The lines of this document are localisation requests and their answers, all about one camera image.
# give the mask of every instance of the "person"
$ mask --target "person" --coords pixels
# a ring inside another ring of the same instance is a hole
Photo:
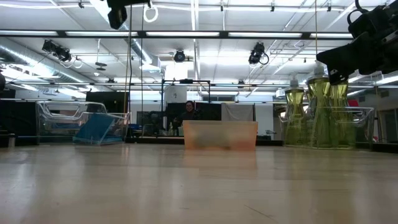
[[[174,118],[173,120],[173,129],[177,132],[178,135],[178,127],[181,127],[183,121],[190,121],[190,120],[198,120],[198,113],[195,110],[193,102],[188,100],[185,103],[185,112],[182,113],[180,116]]]

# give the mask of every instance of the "orange translucent box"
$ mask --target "orange translucent box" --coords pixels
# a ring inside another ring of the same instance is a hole
[[[185,149],[256,150],[255,121],[184,121]]]

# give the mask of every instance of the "bottle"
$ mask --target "bottle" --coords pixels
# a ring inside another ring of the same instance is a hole
[[[314,76],[307,80],[309,103],[307,109],[308,146],[331,148],[330,83],[324,66],[318,64]]]
[[[287,107],[284,139],[286,146],[304,146],[306,143],[304,93],[304,89],[299,87],[299,82],[296,79],[291,80],[290,87],[285,89]]]
[[[347,109],[348,82],[331,86],[330,106],[332,111],[333,147],[339,149],[352,149],[355,147],[355,127],[353,126],[353,114]]]

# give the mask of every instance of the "wooden floor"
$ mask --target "wooden floor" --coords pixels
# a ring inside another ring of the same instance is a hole
[[[0,223],[398,223],[398,156],[183,146],[0,152]]]

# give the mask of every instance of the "black curtain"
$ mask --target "black curtain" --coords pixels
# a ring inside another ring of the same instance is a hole
[[[202,120],[221,121],[221,104],[219,103],[196,103],[196,109]]]

